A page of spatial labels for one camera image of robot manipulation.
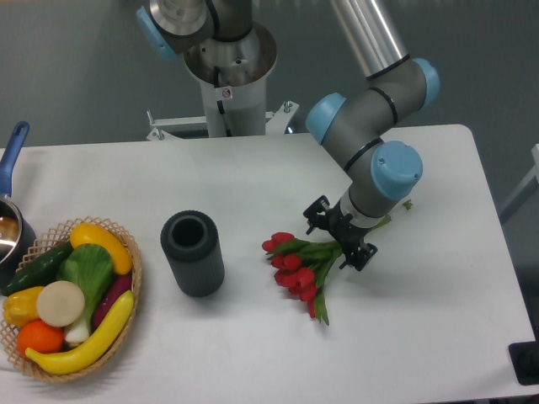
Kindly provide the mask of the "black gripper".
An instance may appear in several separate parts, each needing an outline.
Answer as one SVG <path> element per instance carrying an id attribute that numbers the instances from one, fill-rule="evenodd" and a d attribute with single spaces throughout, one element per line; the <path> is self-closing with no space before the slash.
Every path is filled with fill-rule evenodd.
<path id="1" fill-rule="evenodd" d="M 331 208 L 328 198 L 321 195 L 303 211 L 303 216 L 307 219 L 307 235 L 320 229 L 329 232 L 339 243 L 344 254 L 340 269 L 353 267 L 361 271 L 376 255 L 377 247 L 364 241 L 371 228 L 354 224 L 355 218 L 349 212 L 342 212 L 340 202 Z"/>

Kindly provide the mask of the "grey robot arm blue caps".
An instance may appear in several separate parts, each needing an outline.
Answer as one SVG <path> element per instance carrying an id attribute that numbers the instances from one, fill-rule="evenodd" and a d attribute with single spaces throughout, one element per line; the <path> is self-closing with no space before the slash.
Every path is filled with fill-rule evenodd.
<path id="1" fill-rule="evenodd" d="M 368 84 L 357 98 L 331 93 L 307 115 L 312 137 L 351 179 L 331 205 L 313 202 L 305 217 L 341 246 L 346 265 L 363 269 L 376 254 L 367 233 L 420 180 L 419 154 L 383 135 L 430 104 L 440 90 L 437 71 L 413 59 L 379 1 L 331 4 Z M 151 1 L 136 20 L 163 58 L 182 56 L 199 82 L 211 137 L 265 135 L 265 81 L 276 62 L 271 33 L 253 20 L 249 1 Z"/>

